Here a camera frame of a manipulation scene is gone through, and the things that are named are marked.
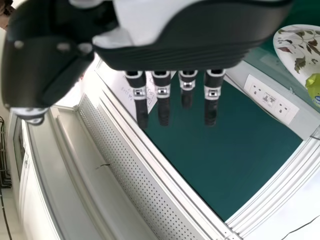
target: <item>green mat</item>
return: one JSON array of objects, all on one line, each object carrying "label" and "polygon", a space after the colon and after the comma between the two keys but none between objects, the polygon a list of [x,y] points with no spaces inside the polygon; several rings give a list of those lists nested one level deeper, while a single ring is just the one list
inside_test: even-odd
[{"label": "green mat", "polygon": [[227,82],[222,86],[217,124],[206,127],[203,74],[198,76],[192,109],[182,109],[176,75],[171,85],[170,125],[159,125],[156,105],[145,132],[226,221],[270,179],[302,140]]}]

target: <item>black wire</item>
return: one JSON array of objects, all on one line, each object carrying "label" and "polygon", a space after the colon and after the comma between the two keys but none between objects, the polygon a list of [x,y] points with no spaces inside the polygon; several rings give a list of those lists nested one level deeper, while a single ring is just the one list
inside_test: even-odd
[{"label": "black wire", "polygon": [[296,232],[296,231],[304,228],[305,226],[311,224],[311,223],[312,223],[314,220],[316,220],[318,217],[320,217],[320,215],[316,216],[314,219],[312,219],[310,222],[306,223],[305,225],[302,225],[301,227],[298,227],[296,230],[293,230],[293,231],[289,232],[289,233],[288,233],[287,235],[285,235],[285,237],[282,238],[281,240],[284,240],[286,237],[288,237],[288,235],[290,235],[290,234],[292,234],[292,233],[294,233],[294,232]]},{"label": "black wire", "polygon": [[10,232],[8,221],[7,221],[6,210],[5,210],[5,206],[4,206],[4,199],[2,197],[2,187],[1,186],[0,186],[0,198],[1,198],[2,213],[3,213],[3,217],[4,217],[6,231],[8,232],[9,239],[12,240],[11,232]]},{"label": "black wire", "polygon": [[315,137],[315,136],[310,136],[310,138],[312,138],[312,139],[317,139],[317,140],[320,141],[320,138],[317,138],[317,137]]}]

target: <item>power outlet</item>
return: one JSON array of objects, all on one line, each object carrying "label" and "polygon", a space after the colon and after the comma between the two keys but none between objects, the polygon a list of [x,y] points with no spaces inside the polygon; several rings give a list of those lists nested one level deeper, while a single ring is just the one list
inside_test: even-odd
[{"label": "power outlet", "polygon": [[244,90],[259,105],[287,125],[299,111],[296,105],[252,75],[247,77]]}]

